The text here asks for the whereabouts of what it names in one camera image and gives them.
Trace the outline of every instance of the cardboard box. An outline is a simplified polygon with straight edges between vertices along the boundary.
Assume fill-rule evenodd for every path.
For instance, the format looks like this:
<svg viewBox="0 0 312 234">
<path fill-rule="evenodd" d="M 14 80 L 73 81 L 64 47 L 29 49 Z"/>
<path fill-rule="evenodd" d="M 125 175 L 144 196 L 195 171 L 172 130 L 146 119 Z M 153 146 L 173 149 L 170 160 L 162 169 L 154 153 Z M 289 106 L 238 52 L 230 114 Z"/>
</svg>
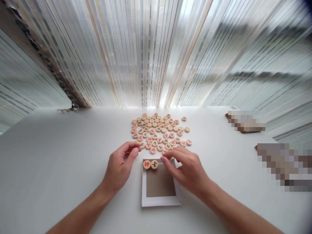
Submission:
<svg viewBox="0 0 312 234">
<path fill-rule="evenodd" d="M 158 168 L 145 170 L 142 166 L 142 207 L 182 205 L 179 184 L 163 162 L 160 159 L 143 159 L 142 165 L 145 160 L 156 160 Z M 176 167 L 174 159 L 170 162 Z"/>
</svg>

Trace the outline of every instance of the hand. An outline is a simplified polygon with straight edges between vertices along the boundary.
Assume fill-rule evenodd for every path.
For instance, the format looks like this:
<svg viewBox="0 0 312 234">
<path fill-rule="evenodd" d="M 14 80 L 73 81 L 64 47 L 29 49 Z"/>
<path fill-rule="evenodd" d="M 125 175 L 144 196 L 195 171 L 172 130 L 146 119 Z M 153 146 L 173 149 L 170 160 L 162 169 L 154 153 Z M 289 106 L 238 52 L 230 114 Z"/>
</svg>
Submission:
<svg viewBox="0 0 312 234">
<path fill-rule="evenodd" d="M 127 141 L 110 155 L 106 173 L 100 187 L 106 194 L 109 194 L 111 198 L 113 198 L 127 182 L 131 173 L 132 164 L 141 151 L 139 148 L 140 145 L 140 143 Z"/>
<path fill-rule="evenodd" d="M 174 157 L 182 166 L 175 168 L 169 159 Z M 168 172 L 188 191 L 199 199 L 206 196 L 205 188 L 209 186 L 211 180 L 207 176 L 197 154 L 192 153 L 182 146 L 178 146 L 168 151 L 161 157 Z"/>
</svg>

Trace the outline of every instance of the table surface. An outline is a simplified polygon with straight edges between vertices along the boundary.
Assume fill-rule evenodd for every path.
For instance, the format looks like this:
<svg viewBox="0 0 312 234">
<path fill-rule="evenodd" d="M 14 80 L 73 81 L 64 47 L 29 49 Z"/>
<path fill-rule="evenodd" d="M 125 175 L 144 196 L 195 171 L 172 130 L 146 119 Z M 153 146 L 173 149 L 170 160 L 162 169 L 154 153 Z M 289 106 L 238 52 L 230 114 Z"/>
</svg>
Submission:
<svg viewBox="0 0 312 234">
<path fill-rule="evenodd" d="M 257 143 L 275 143 L 264 132 L 230 128 L 229 107 L 92 108 L 57 113 L 38 109 L 0 136 L 0 233 L 44 233 L 101 182 L 109 155 L 133 140 L 131 120 L 143 112 L 170 113 L 191 128 L 191 139 L 209 177 L 285 233 L 305 233 L 312 193 L 285 192 L 258 160 Z M 142 159 L 106 207 L 91 233 L 227 233 L 220 219 L 181 188 L 182 206 L 141 207 Z"/>
</svg>

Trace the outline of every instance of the forearm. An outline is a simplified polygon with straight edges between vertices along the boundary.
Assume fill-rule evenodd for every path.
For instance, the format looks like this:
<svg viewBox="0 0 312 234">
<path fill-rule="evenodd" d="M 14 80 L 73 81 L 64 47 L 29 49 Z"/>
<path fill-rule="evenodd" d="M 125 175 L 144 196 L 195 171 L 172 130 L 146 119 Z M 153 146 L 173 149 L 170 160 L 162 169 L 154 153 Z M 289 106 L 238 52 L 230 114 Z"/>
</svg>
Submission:
<svg viewBox="0 0 312 234">
<path fill-rule="evenodd" d="M 210 181 L 200 199 L 225 223 L 231 233 L 282 233 Z"/>
<path fill-rule="evenodd" d="M 89 233 L 96 220 L 112 198 L 113 195 L 105 193 L 105 190 L 98 187 L 74 210 L 72 210 L 54 227 L 52 227 L 47 234 Z"/>
</svg>

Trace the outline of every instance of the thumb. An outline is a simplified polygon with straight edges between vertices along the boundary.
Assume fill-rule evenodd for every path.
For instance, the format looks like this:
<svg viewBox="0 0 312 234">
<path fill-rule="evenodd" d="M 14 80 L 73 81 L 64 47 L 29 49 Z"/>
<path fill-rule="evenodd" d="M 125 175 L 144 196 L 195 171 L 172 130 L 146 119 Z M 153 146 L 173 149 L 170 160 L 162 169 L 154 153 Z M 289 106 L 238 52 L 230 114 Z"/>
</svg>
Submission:
<svg viewBox="0 0 312 234">
<path fill-rule="evenodd" d="M 131 168 L 134 160 L 136 159 L 138 155 L 139 155 L 139 149 L 133 148 L 127 158 L 127 161 L 126 161 L 127 166 Z"/>
<path fill-rule="evenodd" d="M 161 157 L 160 160 L 163 162 L 163 164 L 165 165 L 165 168 L 167 169 L 167 171 L 174 177 L 177 178 L 178 177 L 178 169 L 176 169 L 169 161 L 168 158 L 166 157 Z"/>
</svg>

